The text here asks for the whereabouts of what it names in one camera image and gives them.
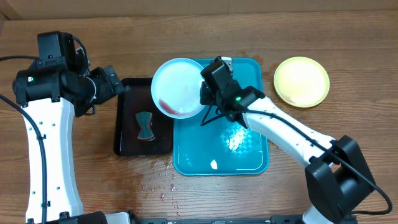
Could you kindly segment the light blue plate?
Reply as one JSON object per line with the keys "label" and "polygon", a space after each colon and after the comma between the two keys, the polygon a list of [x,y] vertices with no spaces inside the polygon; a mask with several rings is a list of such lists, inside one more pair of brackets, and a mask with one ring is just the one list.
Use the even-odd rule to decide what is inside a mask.
{"label": "light blue plate", "polygon": [[202,70],[202,65],[189,58],[163,63],[155,72],[150,89],[156,107],[173,119],[191,118],[202,111]]}

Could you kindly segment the dark green scrubbing sponge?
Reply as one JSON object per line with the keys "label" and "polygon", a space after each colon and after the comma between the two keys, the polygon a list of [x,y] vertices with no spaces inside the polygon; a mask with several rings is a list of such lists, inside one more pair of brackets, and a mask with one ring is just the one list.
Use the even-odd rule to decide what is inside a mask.
{"label": "dark green scrubbing sponge", "polygon": [[142,111],[136,113],[136,120],[139,125],[139,132],[137,138],[143,141],[151,141],[155,138],[152,131],[152,113],[148,111]]}

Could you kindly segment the yellow plate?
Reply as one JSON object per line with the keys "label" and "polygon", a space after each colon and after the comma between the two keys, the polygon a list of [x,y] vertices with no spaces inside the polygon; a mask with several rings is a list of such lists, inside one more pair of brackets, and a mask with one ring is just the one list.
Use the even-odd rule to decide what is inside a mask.
{"label": "yellow plate", "polygon": [[287,104],[310,108],[320,104],[330,90],[327,71],[308,57],[291,57],[281,62],[274,72],[274,88]]}

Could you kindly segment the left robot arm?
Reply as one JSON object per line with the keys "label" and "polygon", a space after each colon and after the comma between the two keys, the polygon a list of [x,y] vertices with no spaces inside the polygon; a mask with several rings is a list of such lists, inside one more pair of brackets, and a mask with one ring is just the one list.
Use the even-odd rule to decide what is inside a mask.
{"label": "left robot arm", "polygon": [[114,68],[89,69],[84,46],[69,33],[37,36],[39,57],[13,82],[17,109],[26,126],[30,196],[27,223],[106,223],[103,212],[85,214],[73,163],[73,120],[121,94]]}

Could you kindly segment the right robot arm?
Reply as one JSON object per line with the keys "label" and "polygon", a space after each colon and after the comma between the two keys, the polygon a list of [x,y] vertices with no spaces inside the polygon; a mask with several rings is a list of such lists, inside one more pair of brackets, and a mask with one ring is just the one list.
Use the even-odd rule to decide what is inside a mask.
{"label": "right robot arm", "polygon": [[276,107],[262,91],[242,88],[233,78],[232,60],[218,56],[201,71],[200,102],[217,107],[217,118],[272,141],[305,171],[312,206],[302,223],[341,223],[376,188],[358,143],[321,134]]}

